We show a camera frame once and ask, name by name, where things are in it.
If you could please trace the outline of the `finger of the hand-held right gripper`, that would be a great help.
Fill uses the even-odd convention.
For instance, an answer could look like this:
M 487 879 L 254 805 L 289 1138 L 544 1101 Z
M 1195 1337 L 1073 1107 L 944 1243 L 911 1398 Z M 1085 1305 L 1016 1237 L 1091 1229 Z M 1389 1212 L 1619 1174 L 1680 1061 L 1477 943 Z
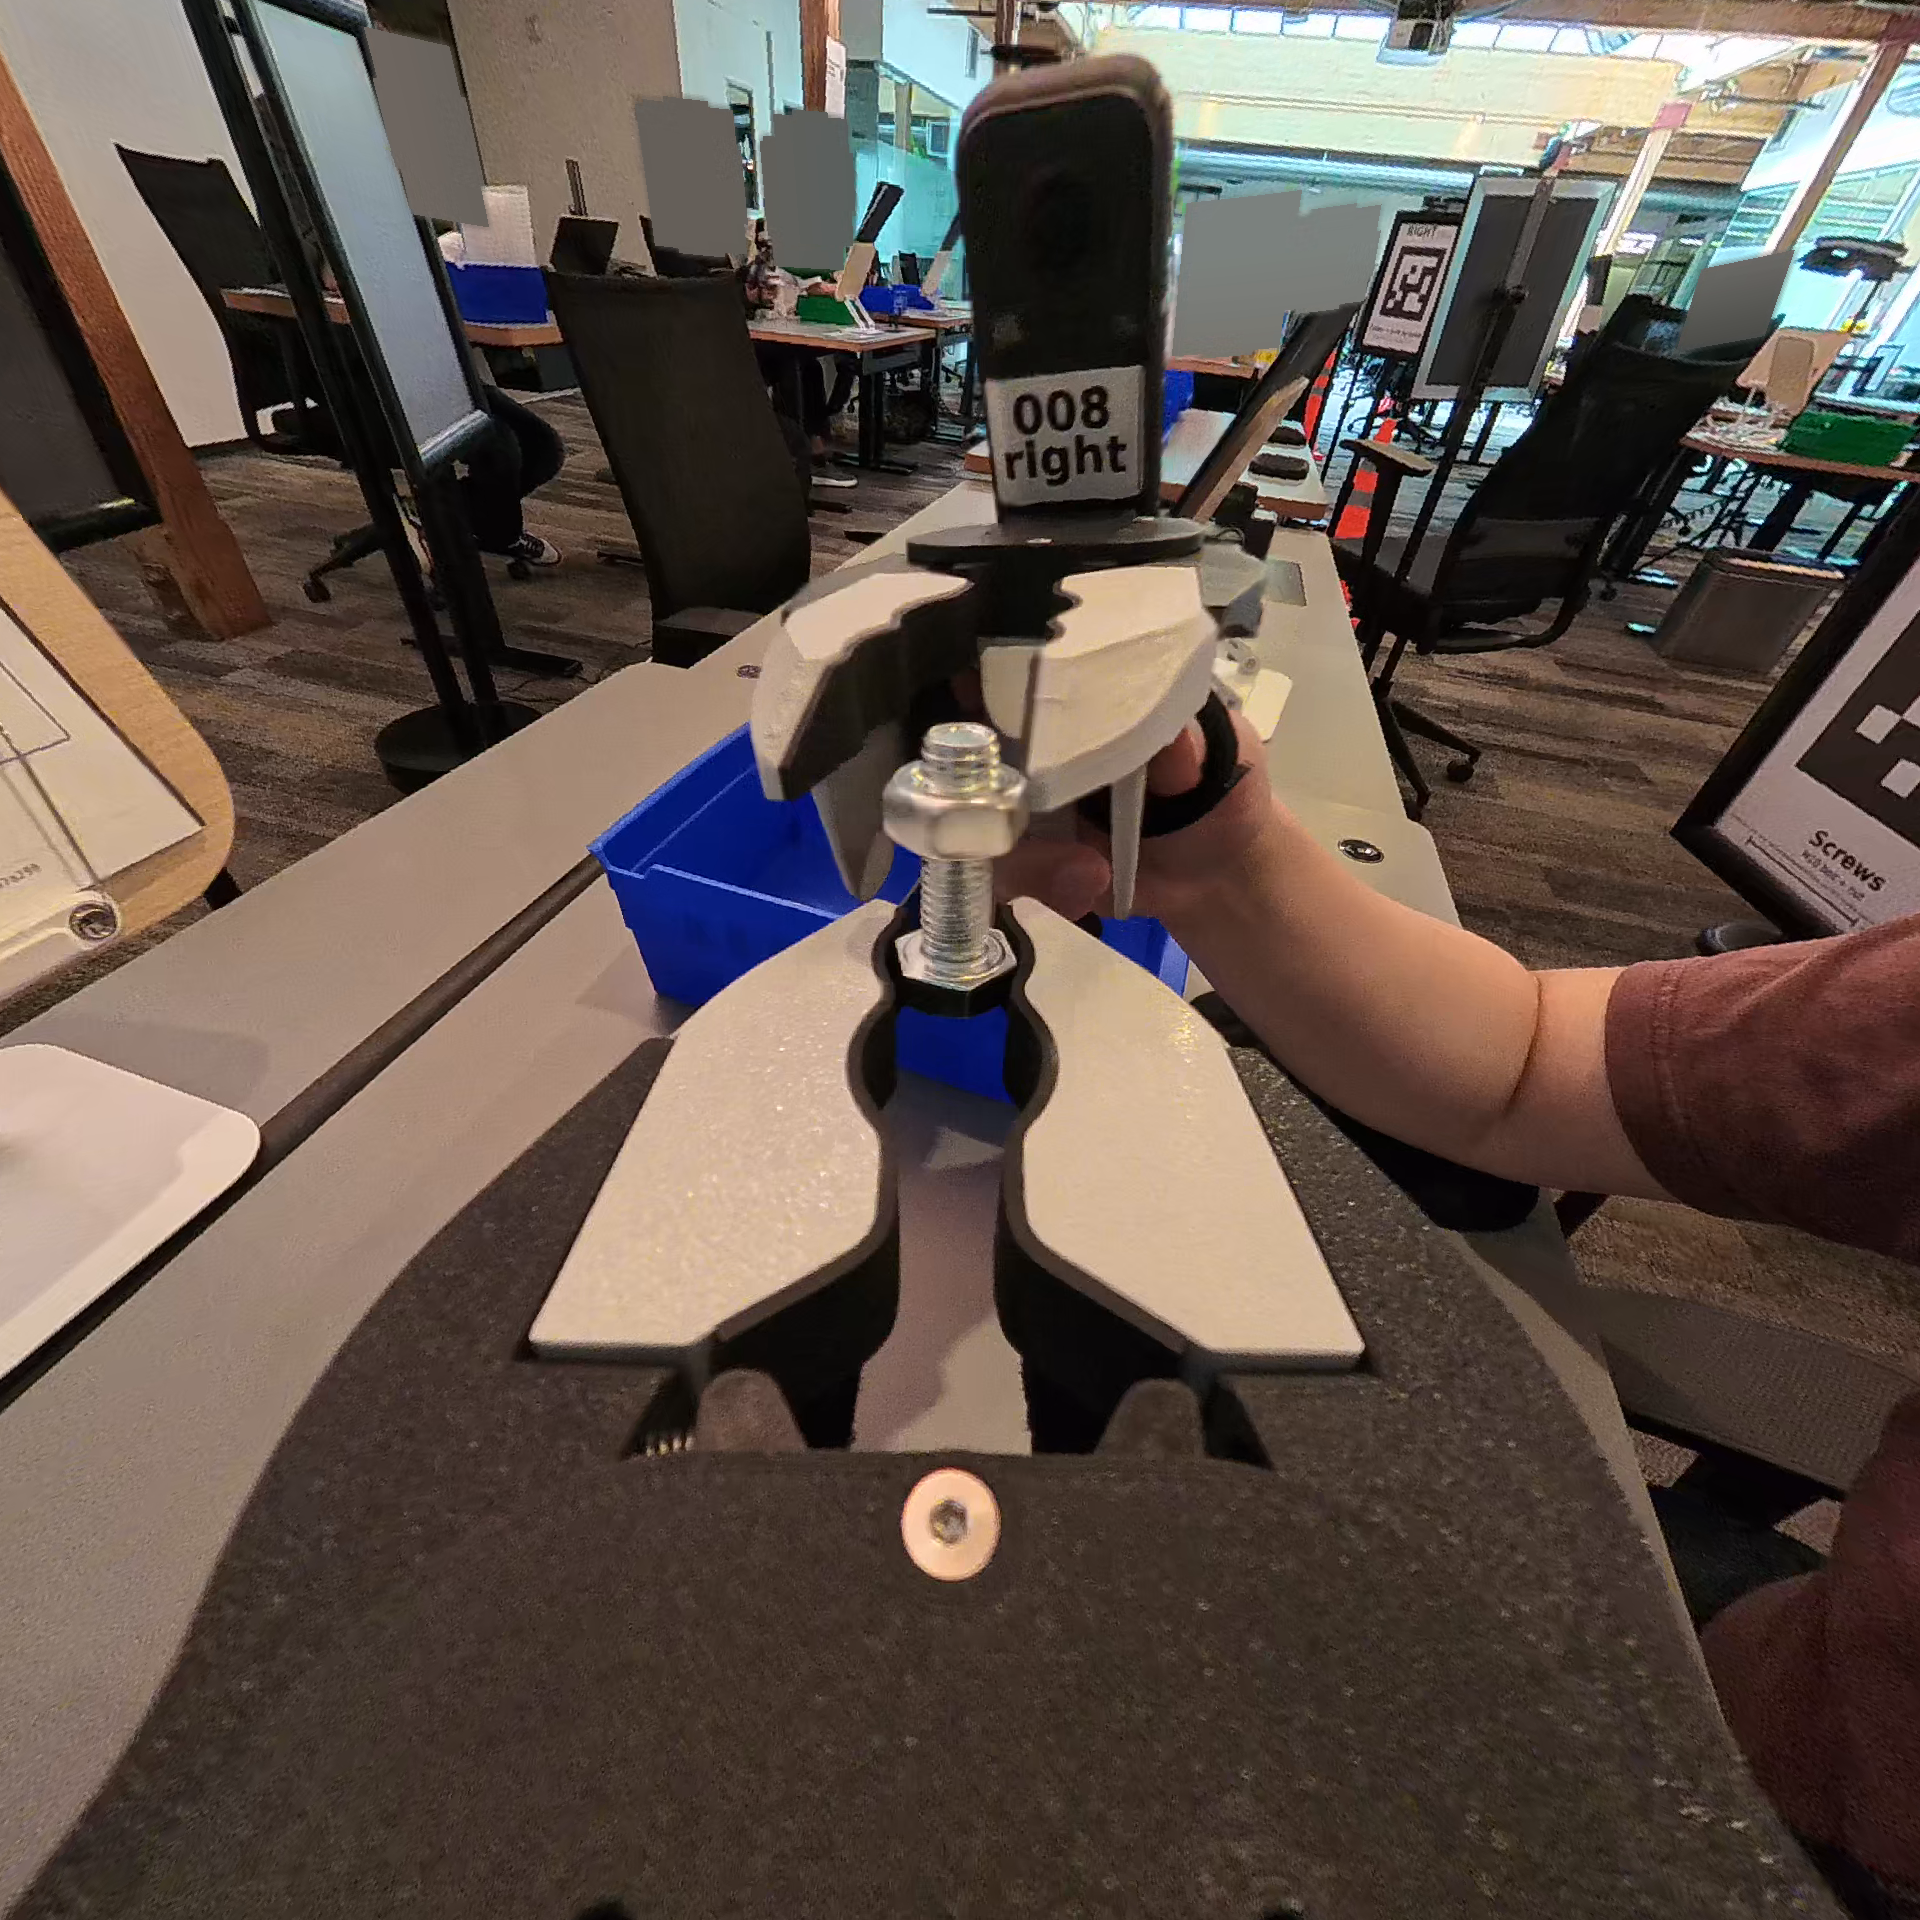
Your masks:
M 881 791 L 943 722 L 983 722 L 978 591 L 934 569 L 819 582 L 776 614 L 753 697 L 769 801 L 815 797 L 842 882 L 872 900 L 896 849 Z
M 1027 795 L 1055 812 L 1110 791 L 1111 910 L 1127 919 L 1146 765 L 1211 694 L 1217 622 L 1195 567 L 1102 567 L 1058 589 L 1066 610 L 1027 679 Z

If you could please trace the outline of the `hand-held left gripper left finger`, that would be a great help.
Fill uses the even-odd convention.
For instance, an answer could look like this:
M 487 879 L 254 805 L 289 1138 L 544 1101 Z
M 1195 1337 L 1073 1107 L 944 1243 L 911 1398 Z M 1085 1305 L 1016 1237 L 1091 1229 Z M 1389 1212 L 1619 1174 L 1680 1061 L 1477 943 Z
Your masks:
M 896 922 L 866 902 L 685 1021 L 536 1314 L 539 1355 L 875 1355 L 901 1289 Z

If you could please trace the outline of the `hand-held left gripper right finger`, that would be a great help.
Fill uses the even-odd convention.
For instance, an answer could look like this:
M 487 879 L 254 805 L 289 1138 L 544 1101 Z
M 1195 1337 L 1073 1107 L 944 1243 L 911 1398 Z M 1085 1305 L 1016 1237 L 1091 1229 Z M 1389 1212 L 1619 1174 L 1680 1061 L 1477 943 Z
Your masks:
M 1014 1015 L 1041 1091 L 1011 1146 L 1016 1241 L 1190 1372 L 1349 1372 L 1362 1340 L 1215 1027 L 1035 900 Z

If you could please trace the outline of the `silver hex nut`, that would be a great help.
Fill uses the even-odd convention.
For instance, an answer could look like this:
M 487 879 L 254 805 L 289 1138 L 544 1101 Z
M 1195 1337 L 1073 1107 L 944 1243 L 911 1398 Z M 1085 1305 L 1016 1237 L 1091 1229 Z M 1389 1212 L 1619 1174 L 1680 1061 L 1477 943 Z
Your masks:
M 898 769 L 881 795 L 887 836 L 925 860 L 994 862 L 1014 852 L 1029 826 L 1027 779 L 1008 765 L 955 774 L 931 761 Z

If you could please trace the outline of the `blue plastic tray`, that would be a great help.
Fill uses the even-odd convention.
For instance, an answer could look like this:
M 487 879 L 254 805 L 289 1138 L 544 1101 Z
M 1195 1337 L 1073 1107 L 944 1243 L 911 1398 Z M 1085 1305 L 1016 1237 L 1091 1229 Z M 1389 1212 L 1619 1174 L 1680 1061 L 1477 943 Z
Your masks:
M 593 842 L 656 995 L 702 1006 L 861 906 L 815 797 L 769 801 L 749 727 L 735 729 Z M 1185 991 L 1186 953 L 1152 919 L 1105 919 L 1102 941 Z M 901 1012 L 904 1073 L 1006 1101 L 1006 1015 Z

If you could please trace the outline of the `silver hex bolt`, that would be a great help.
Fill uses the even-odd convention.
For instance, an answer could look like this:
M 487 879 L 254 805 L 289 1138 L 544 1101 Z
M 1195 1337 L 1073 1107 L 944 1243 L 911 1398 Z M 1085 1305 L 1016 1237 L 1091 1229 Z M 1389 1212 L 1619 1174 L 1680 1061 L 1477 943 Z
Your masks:
M 931 727 L 915 761 L 951 765 L 959 770 L 951 779 L 1008 765 L 997 732 L 983 722 Z M 919 927 L 896 941 L 901 972 L 950 991 L 973 991 L 1003 975 L 1016 961 L 994 919 L 997 860 L 919 862 Z

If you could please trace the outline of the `tilted wooden document board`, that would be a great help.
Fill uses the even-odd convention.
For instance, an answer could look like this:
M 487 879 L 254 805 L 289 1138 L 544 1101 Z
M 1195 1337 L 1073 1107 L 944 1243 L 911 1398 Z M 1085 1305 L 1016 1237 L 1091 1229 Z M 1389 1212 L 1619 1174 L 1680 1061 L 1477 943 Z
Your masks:
M 1270 444 L 1290 404 L 1326 369 L 1358 310 L 1360 303 L 1353 302 L 1299 321 L 1251 397 L 1229 420 L 1215 446 L 1191 469 L 1191 475 L 1175 487 L 1169 506 L 1177 518 L 1208 521 L 1215 517 Z

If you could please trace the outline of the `black office chair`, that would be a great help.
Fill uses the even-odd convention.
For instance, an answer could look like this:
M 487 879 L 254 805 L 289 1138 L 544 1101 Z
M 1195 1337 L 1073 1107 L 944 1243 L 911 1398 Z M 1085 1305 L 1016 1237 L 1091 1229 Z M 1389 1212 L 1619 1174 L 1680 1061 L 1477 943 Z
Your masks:
M 638 538 L 651 659 L 698 666 L 810 582 L 810 482 L 726 277 L 544 274 Z
M 1425 817 L 1431 789 L 1406 733 L 1451 750 L 1451 782 L 1472 777 L 1481 747 L 1402 700 L 1394 677 L 1403 655 L 1495 655 L 1558 642 L 1590 604 L 1614 524 L 1761 347 L 1755 338 L 1657 354 L 1600 342 L 1441 538 L 1385 531 L 1408 477 L 1431 477 L 1426 502 L 1437 502 L 1437 463 L 1391 444 L 1349 442 L 1377 495 L 1362 539 L 1336 539 L 1333 558 L 1411 820 Z
M 118 143 L 136 191 L 197 284 L 225 337 L 247 438 L 258 449 L 351 463 L 296 321 L 226 303 L 230 291 L 281 287 L 280 265 L 230 170 Z

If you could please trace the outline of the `small framed code sign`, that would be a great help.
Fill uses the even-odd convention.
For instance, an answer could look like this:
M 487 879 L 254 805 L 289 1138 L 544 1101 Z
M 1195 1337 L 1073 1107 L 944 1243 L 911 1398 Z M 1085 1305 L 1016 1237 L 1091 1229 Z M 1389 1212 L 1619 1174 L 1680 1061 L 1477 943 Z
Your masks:
M 1374 287 L 1360 313 L 1358 353 L 1421 362 L 1442 309 L 1464 213 L 1465 209 L 1394 213 Z

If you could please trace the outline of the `grey storage box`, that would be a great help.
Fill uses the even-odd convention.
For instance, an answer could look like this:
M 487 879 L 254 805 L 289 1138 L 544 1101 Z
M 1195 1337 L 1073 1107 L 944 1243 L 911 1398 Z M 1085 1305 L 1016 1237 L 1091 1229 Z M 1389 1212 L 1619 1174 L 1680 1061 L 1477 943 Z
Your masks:
M 1693 569 L 1651 646 L 1680 666 L 1767 675 L 1843 582 L 1839 567 L 1725 546 Z

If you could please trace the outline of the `screen on black floor stand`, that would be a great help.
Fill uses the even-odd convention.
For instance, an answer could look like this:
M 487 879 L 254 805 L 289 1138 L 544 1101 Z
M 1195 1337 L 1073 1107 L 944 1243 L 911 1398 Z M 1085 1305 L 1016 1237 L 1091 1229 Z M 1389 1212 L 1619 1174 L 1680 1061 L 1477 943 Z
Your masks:
M 490 414 L 377 110 L 367 7 L 184 14 L 437 690 L 375 738 L 386 779 L 415 793 L 538 721 L 499 693 L 496 666 L 554 679 L 584 666 L 509 645 L 496 617 L 456 475 Z

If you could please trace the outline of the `rounded wooden board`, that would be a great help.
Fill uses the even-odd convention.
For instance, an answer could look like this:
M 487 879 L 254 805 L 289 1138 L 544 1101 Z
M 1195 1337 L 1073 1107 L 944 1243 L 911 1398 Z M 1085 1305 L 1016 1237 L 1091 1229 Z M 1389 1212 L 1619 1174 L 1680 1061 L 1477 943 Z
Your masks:
M 234 849 L 221 761 L 2 500 L 2 997 L 201 899 Z

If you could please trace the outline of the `large framed code sign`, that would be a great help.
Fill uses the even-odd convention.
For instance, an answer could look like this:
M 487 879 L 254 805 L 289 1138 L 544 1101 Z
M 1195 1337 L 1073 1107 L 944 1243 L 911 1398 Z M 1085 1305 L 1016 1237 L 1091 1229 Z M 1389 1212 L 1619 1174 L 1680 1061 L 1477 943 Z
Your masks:
M 1919 908 L 1919 506 L 1839 602 L 1672 826 L 1745 902 L 1706 953 L 1817 940 Z

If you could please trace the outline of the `black framed panel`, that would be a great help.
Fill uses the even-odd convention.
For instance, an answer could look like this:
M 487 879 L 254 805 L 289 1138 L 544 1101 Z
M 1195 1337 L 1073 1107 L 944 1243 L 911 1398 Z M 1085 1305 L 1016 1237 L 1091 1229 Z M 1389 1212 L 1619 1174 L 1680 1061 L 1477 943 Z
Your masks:
M 10 173 L 2 173 L 2 491 L 56 554 L 161 524 L 153 487 Z

